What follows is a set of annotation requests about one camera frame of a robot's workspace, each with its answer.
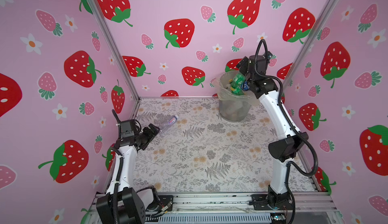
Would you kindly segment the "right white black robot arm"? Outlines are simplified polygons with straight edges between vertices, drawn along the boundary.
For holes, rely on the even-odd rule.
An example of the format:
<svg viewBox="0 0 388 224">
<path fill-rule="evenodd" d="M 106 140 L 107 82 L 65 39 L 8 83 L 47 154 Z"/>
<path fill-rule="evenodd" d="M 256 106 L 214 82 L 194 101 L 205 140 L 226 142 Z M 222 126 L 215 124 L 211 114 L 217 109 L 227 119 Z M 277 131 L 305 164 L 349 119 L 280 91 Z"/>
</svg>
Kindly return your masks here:
<svg viewBox="0 0 388 224">
<path fill-rule="evenodd" d="M 253 200 L 255 206 L 268 206 L 270 209 L 279 209 L 293 203 L 288 185 L 291 162 L 301 149 L 308 135 L 301 133 L 295 123 L 290 119 L 281 100 L 283 85 L 276 84 L 277 77 L 266 76 L 265 70 L 269 60 L 264 56 L 255 59 L 254 56 L 244 57 L 236 66 L 238 71 L 245 76 L 247 89 L 249 89 L 266 109 L 278 140 L 268 145 L 268 150 L 273 158 L 273 174 L 268 194 L 265 200 Z"/>
</svg>

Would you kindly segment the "clear bottle blue label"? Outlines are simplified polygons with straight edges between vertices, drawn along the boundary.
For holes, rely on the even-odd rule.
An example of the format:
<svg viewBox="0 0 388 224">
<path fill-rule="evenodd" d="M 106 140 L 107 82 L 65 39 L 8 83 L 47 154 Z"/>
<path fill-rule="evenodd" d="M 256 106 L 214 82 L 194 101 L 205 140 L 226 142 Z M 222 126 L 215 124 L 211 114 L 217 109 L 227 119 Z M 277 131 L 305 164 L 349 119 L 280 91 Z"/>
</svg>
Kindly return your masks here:
<svg viewBox="0 0 388 224">
<path fill-rule="evenodd" d="M 250 89 L 250 86 L 248 85 L 248 82 L 245 81 L 245 82 L 243 82 L 243 83 L 241 84 L 240 88 L 241 88 L 244 92 L 246 92 L 246 91 L 248 91 L 248 90 Z"/>
</svg>

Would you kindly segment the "clear bottle white cap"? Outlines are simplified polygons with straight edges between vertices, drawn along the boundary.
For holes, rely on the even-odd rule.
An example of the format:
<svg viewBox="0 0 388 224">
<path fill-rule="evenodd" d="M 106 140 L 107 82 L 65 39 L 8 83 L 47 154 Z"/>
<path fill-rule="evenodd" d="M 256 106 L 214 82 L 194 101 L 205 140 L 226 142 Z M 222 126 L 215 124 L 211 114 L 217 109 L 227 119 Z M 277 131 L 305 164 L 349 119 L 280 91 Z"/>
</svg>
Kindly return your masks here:
<svg viewBox="0 0 388 224">
<path fill-rule="evenodd" d="M 167 132 L 177 121 L 179 117 L 177 115 L 173 115 L 170 119 L 168 119 L 166 122 L 162 123 L 159 126 L 159 133 L 165 133 Z"/>
</svg>

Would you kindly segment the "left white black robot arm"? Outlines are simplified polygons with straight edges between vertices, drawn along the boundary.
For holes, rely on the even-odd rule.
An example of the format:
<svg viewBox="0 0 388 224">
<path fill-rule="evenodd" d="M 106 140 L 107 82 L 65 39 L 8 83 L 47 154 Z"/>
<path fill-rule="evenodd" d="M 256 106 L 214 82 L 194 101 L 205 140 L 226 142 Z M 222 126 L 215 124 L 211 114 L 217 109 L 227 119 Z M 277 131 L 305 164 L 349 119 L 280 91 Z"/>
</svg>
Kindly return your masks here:
<svg viewBox="0 0 388 224">
<path fill-rule="evenodd" d="M 134 189 L 133 175 L 139 150 L 144 150 L 160 132 L 153 124 L 141 129 L 135 120 L 118 123 L 119 137 L 111 147 L 115 166 L 105 196 L 97 199 L 96 209 L 103 224 L 143 224 L 146 209 L 158 208 L 160 198 L 154 186 Z"/>
</svg>

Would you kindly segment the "green bottle yellow cap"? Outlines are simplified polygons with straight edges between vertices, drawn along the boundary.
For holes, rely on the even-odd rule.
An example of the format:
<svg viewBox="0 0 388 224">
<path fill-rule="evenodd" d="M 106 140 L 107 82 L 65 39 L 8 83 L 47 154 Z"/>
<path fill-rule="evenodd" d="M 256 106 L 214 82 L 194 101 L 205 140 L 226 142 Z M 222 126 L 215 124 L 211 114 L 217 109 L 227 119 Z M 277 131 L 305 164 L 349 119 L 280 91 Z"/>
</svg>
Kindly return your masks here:
<svg viewBox="0 0 388 224">
<path fill-rule="evenodd" d="M 246 77 L 241 74 L 240 72 L 237 73 L 234 78 L 232 79 L 230 85 L 232 88 L 238 88 L 241 87 L 241 85 L 246 81 Z"/>
</svg>

